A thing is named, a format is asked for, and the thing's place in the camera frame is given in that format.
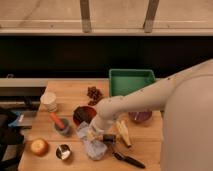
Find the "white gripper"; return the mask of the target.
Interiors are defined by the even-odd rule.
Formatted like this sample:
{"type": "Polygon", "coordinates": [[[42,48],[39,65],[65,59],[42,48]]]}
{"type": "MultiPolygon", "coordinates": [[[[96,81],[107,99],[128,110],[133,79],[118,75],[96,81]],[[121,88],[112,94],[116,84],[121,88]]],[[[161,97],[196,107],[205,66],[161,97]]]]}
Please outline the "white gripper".
{"type": "Polygon", "coordinates": [[[105,134],[113,123],[113,120],[107,120],[99,116],[95,116],[90,123],[90,130],[86,132],[87,139],[94,140],[97,136],[105,134]]]}

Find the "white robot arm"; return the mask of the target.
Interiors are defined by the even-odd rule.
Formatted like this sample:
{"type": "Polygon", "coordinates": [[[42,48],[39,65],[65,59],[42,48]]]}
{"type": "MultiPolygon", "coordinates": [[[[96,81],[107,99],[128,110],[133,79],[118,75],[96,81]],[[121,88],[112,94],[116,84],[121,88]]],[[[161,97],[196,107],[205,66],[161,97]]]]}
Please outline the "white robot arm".
{"type": "Polygon", "coordinates": [[[101,100],[89,134],[104,134],[124,112],[146,110],[164,112],[161,171],[213,171],[213,59],[101,100]]]}

